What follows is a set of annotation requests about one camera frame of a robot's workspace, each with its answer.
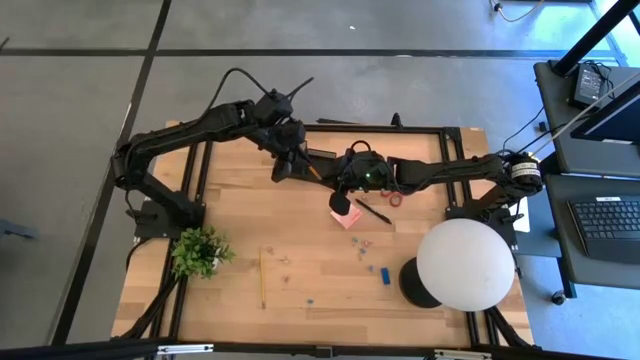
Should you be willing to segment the black pen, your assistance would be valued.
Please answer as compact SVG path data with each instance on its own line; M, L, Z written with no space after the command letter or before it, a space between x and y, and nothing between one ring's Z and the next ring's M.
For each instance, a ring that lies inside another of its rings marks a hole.
M385 222L386 224L392 225L392 221L386 217L385 215L381 214L380 212L376 211L374 208L372 208L371 206L369 206L366 202L364 202L363 200L360 199L355 199L356 203L359 204L361 207L363 207L364 209L366 209L367 211L369 211L371 214L373 214L374 216L376 216L377 218L379 218L380 220L382 220L383 222Z

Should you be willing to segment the black aluminium table frame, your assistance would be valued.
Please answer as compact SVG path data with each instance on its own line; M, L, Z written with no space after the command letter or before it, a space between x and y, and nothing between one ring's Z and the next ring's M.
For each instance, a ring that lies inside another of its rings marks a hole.
M486 181L435 185L400 207L356 203L361 218L344 229L331 215L327 188L271 180L270 155L239 139L160 156L154 175L169 188L187 185L205 204L205 221L226 234L236 257L210 279L194 277L168 298L153 326L182 342L329 346L467 348L471 320L447 307L421 309L399 288L401 267L447 207L478 198ZM364 247L363 242L372 242ZM263 247L266 304L261 308L259 247ZM358 249L364 249L358 261ZM289 264L280 259L288 257ZM380 269L388 268L384 285ZM290 281L284 285L282 278ZM307 299L314 299L313 305Z

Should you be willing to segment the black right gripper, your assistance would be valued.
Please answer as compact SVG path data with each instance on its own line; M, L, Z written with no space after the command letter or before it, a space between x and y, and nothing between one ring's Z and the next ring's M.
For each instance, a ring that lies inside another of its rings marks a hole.
M349 213L348 192L393 189L395 177L391 165L365 140L356 140L337 161L329 177L333 188L329 207L336 214Z

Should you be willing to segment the pink sticky note pad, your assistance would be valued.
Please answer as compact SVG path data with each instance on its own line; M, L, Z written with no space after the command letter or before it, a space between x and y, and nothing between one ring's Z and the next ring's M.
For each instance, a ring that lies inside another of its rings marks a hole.
M349 229L351 226L355 224L362 216L362 211L351 205L349 208L349 212L346 215L339 215L335 211L331 211L330 215L344 228Z

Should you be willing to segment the black monitor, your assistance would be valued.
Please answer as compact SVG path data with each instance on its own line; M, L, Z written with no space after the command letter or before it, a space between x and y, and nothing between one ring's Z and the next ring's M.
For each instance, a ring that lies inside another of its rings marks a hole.
M572 130L570 136L640 145L640 80Z

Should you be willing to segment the white globe lamp shade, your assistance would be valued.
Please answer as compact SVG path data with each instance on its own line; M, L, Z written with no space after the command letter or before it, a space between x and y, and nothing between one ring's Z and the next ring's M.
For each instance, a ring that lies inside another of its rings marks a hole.
M514 259L503 238L470 219L434 226L423 237L416 261L429 294L442 305L465 312L499 304L515 279Z

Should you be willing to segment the black power adapter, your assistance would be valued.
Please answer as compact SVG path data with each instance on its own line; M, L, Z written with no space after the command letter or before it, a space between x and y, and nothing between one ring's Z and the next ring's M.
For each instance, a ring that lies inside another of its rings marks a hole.
M573 73L573 84L567 103L578 109L585 109L614 85L609 79L612 68L601 62L587 60L578 65Z

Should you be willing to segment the grey keyboard tray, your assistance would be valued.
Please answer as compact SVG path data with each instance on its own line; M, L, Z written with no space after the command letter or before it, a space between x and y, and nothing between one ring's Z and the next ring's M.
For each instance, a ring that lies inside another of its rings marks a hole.
M547 175L546 190L559 234L563 277L575 284L640 290L640 264L601 261L586 255L567 201L570 198L640 193L640 182L578 176Z

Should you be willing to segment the white paper sheet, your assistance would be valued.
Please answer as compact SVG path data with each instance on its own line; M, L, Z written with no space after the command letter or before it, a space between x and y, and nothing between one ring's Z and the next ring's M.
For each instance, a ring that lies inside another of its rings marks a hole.
M517 219L513 223L514 230L516 232L529 233L531 226L529 220L528 198L522 198L517 204L511 206L509 211L512 216L517 216Z

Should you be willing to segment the black mesh desk organizer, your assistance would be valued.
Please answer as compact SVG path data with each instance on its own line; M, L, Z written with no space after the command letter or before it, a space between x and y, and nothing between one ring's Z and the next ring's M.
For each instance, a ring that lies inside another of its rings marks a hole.
M315 183L336 190L338 188L339 178L345 168L344 157L338 156L335 152L325 150L309 148L309 151L309 157L313 162L313 166L322 176L322 180L318 180L309 169L298 168L295 165L295 158L292 162L291 173L288 175L288 178Z

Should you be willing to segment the black lamp base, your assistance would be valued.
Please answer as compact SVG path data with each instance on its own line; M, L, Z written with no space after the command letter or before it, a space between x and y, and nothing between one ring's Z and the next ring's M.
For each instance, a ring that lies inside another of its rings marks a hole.
M405 299L416 307L431 309L442 305L422 283L416 258L412 258L402 266L399 273L399 287Z

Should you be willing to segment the green potted plant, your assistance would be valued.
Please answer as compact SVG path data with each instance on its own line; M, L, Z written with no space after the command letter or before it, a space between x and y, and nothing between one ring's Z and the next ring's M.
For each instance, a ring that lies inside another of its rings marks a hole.
M171 248L172 275L180 280L197 276L210 279L218 267L236 257L225 233L213 226L188 228Z

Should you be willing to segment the yellow pencil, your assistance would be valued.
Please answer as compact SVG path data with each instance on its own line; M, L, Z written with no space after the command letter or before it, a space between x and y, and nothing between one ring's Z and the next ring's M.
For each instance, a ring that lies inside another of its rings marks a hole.
M265 285L265 269L264 269L264 258L263 258L263 247L260 246L258 250L258 258L259 258L259 276L260 276L260 297L261 297L261 308L263 310L266 309L266 285Z

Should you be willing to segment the black keyboard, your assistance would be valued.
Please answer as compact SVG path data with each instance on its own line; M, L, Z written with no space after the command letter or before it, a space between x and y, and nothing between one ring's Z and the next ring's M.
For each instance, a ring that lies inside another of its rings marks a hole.
M587 256L640 264L640 196L574 198L567 206Z

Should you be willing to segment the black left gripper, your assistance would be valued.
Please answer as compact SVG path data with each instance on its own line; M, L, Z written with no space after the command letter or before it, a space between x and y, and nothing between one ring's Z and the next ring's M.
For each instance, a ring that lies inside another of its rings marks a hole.
M275 183L288 178L294 158L298 168L313 168L313 162L307 157L310 151L305 140L306 129L292 113L291 99L276 89L267 92L251 108L252 119L258 125L251 133L251 141L275 159L271 173Z

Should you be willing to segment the grey desk top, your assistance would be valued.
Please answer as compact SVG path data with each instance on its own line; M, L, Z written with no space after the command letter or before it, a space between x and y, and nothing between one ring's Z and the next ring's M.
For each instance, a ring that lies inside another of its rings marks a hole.
M567 102L575 83L572 75L555 74L548 62L538 62L533 69L551 129L568 123L581 113L581 109ZM557 164L559 173L640 178L639 146L572 138L571 131L579 125L576 121L553 140L554 151L549 158Z

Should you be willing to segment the silver metal bracket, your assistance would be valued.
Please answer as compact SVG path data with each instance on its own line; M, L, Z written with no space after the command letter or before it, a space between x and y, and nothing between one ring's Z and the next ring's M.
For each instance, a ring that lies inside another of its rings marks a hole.
M160 345L157 348L156 354L158 356L172 356L180 354L199 354L213 351L213 344Z
M490 353L466 350L436 349L430 360L493 360Z

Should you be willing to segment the black vertical post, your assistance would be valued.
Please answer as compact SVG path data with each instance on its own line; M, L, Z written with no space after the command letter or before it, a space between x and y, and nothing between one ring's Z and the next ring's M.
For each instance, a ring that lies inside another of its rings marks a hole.
M559 61L550 62L551 71L561 77L569 74L639 4L640 0L617 0Z

